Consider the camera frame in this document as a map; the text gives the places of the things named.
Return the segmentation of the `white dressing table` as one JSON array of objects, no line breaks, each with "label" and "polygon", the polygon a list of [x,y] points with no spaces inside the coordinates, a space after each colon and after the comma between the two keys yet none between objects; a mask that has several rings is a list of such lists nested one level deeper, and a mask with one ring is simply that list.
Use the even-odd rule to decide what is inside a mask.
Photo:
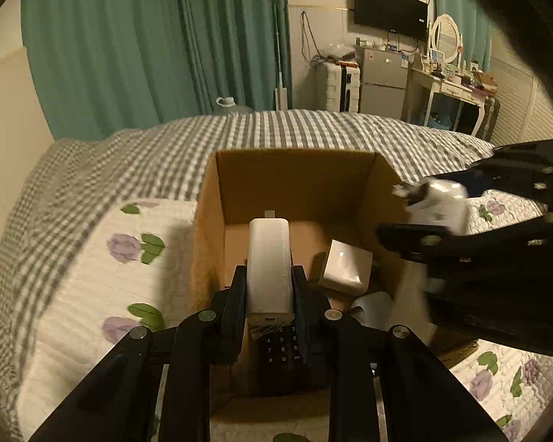
[{"label": "white dressing table", "polygon": [[401,112],[403,121],[416,124],[418,113],[423,111],[422,124],[428,127],[434,97],[437,95],[450,98],[459,103],[458,114],[452,126],[454,130],[459,128],[463,105],[469,104],[477,108],[476,123],[469,133],[470,136],[477,137],[486,115],[487,95],[469,86],[441,79],[416,68],[410,68],[407,71],[407,87],[403,99],[403,112]]}]

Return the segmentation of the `white square charger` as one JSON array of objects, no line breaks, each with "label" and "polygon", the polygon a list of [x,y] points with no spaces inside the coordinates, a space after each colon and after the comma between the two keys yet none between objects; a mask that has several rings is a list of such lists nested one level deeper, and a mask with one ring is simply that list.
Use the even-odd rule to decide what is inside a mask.
[{"label": "white square charger", "polygon": [[333,239],[319,285],[340,293],[361,297],[369,288],[372,253]]}]

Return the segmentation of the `white floral quilted blanket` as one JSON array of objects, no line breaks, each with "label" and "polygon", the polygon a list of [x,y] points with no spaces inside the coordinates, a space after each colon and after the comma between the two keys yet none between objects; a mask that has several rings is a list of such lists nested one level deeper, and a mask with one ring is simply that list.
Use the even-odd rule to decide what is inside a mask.
[{"label": "white floral quilted blanket", "polygon": [[[73,251],[21,384],[21,434],[42,422],[140,318],[143,304],[168,326],[189,315],[188,263],[193,201],[141,200],[112,208]],[[553,357],[477,341],[452,368],[511,441],[521,441],[553,397]]]}]

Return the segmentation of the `black wall television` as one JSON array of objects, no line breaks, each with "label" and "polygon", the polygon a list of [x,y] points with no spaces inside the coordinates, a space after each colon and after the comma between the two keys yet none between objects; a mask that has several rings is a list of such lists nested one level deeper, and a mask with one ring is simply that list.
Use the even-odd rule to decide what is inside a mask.
[{"label": "black wall television", "polygon": [[428,36],[428,4],[420,0],[354,0],[354,19],[369,26],[424,41]]}]

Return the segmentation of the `white suitcase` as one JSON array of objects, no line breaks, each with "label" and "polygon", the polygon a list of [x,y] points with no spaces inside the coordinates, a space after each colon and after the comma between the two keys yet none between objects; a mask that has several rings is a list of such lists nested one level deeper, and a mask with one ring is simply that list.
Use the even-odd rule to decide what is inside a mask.
[{"label": "white suitcase", "polygon": [[361,69],[352,62],[323,62],[316,68],[316,108],[357,113]]}]

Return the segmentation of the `green curtain left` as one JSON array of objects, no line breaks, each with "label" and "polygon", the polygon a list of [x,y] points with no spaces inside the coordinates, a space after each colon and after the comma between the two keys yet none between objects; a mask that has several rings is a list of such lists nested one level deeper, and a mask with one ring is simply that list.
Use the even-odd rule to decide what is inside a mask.
[{"label": "green curtain left", "polygon": [[22,40],[53,137],[150,129],[208,115],[219,97],[275,108],[274,4],[286,86],[288,0],[21,0]]}]

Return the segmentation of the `clear water jug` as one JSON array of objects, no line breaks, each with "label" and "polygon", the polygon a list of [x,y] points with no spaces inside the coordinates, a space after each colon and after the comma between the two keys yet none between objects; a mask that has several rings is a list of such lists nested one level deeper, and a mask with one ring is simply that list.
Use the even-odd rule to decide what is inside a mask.
[{"label": "clear water jug", "polygon": [[229,116],[236,114],[248,114],[254,110],[245,105],[239,105],[233,97],[219,97],[216,99],[215,116]]}]

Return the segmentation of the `silver mini fridge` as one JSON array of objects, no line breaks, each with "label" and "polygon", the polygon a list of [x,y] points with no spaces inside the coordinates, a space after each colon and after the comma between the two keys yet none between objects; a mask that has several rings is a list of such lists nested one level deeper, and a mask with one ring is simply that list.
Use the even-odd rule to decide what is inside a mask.
[{"label": "silver mini fridge", "polygon": [[359,112],[400,119],[407,91],[407,59],[399,53],[362,50]]}]

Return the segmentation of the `grey checkered bed sheet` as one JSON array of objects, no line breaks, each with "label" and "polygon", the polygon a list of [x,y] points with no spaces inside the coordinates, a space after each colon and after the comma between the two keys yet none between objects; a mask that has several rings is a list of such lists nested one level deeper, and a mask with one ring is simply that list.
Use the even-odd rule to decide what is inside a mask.
[{"label": "grey checkered bed sheet", "polygon": [[39,319],[105,212],[123,201],[194,201],[223,149],[380,153],[407,182],[464,169],[490,143],[373,115],[289,110],[184,118],[98,142],[64,139],[28,175],[0,239],[0,423],[21,440],[17,403]]}]

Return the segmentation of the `white louvered wardrobe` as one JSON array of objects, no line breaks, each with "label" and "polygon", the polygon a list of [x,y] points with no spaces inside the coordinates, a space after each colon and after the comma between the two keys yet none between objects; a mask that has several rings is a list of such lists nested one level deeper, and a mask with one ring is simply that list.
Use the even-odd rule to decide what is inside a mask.
[{"label": "white louvered wardrobe", "polygon": [[490,75],[497,83],[497,114],[490,142],[496,146],[553,139],[553,102],[539,77],[493,27]]}]

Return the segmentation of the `white mop stick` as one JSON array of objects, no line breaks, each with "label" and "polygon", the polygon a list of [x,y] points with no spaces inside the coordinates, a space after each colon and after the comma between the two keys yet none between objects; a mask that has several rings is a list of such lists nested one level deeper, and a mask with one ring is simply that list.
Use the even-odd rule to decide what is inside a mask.
[{"label": "white mop stick", "polygon": [[275,60],[276,60],[276,86],[275,86],[275,109],[277,111],[286,111],[289,108],[288,90],[285,88],[284,75],[282,74],[282,51],[281,36],[279,36],[278,27],[278,7],[272,6],[272,16],[275,25]]}]

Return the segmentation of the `green curtain right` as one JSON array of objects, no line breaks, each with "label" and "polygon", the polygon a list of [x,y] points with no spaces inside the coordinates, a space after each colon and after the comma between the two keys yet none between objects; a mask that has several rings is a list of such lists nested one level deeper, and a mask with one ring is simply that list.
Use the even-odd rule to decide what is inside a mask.
[{"label": "green curtain right", "polygon": [[463,35],[463,57],[490,67],[490,20],[476,0],[435,0],[437,14],[448,14]]}]

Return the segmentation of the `dark suitcase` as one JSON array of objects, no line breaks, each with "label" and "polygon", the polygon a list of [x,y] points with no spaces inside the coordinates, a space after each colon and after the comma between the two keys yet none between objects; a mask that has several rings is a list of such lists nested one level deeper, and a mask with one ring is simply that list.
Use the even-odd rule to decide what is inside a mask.
[{"label": "dark suitcase", "polygon": [[493,135],[495,124],[497,123],[497,116],[500,113],[500,101],[495,97],[487,97],[484,103],[484,116],[483,122],[481,122],[480,129],[477,131],[476,136],[486,142],[489,142]]}]

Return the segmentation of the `oval vanity mirror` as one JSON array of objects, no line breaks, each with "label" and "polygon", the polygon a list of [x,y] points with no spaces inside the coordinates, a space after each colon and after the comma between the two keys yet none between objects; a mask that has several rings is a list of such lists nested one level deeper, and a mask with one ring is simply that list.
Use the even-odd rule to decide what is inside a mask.
[{"label": "oval vanity mirror", "polygon": [[445,63],[455,63],[462,53],[462,34],[452,16],[441,14],[429,30],[429,50],[444,54]]}]

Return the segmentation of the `black remote control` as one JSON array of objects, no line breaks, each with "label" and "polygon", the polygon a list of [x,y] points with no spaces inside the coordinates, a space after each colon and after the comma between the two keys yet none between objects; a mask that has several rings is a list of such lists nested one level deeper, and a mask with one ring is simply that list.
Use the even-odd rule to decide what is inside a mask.
[{"label": "black remote control", "polygon": [[299,334],[293,324],[257,327],[251,335],[260,368],[292,370],[305,363]]}]

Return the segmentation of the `brown cardboard box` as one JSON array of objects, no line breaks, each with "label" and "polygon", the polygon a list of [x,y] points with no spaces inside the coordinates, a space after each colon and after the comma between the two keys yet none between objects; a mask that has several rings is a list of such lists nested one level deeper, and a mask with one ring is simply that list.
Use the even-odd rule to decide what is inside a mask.
[{"label": "brown cardboard box", "polygon": [[328,150],[234,150],[214,153],[205,166],[195,212],[189,302],[206,307],[247,264],[248,228],[255,218],[289,222],[292,263],[310,286],[339,310],[357,299],[319,285],[333,239],[372,253],[365,294],[387,292],[392,323],[414,328],[445,365],[472,350],[473,338],[431,323],[416,290],[397,291],[403,261],[376,237],[384,222],[405,222],[404,203],[393,195],[400,177],[386,156]]}]

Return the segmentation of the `light blue earbuds case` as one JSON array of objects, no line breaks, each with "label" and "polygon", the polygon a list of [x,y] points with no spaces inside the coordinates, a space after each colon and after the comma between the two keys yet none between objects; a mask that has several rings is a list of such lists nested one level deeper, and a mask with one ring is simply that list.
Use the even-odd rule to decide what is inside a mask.
[{"label": "light blue earbuds case", "polygon": [[349,315],[363,326],[388,330],[392,308],[392,297],[385,291],[377,291],[358,297],[352,303]]}]

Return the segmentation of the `green curtain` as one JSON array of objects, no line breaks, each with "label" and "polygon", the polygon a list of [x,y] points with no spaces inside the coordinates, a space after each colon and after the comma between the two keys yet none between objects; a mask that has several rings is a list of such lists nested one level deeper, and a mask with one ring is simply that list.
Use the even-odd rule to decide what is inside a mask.
[{"label": "green curtain", "polygon": [[219,97],[275,108],[274,4],[286,86],[288,0],[21,0],[22,40],[53,137],[150,129],[208,115]]},{"label": "green curtain", "polygon": [[448,14],[463,35],[463,57],[490,67],[490,20],[476,0],[435,0],[437,14]]}]

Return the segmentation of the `white handheld device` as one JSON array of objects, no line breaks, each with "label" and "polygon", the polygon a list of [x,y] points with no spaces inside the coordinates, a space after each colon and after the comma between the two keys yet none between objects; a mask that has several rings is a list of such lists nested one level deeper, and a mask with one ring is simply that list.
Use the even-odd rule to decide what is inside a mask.
[{"label": "white handheld device", "polygon": [[[414,185],[402,183],[394,186],[393,195],[404,203],[407,213],[407,221],[394,224],[441,225],[453,234],[466,235],[469,194],[463,185],[452,180],[426,177]],[[421,262],[401,260],[403,269],[397,291],[423,290],[428,280],[452,280],[465,264],[427,266]]]}]

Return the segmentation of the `blue basket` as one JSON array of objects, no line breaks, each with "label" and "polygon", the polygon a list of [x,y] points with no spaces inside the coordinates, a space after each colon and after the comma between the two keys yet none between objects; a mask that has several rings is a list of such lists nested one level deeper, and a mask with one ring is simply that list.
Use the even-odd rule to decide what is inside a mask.
[{"label": "blue basket", "polygon": [[431,112],[428,117],[428,126],[434,129],[450,131],[452,129],[452,118],[448,112]]}]

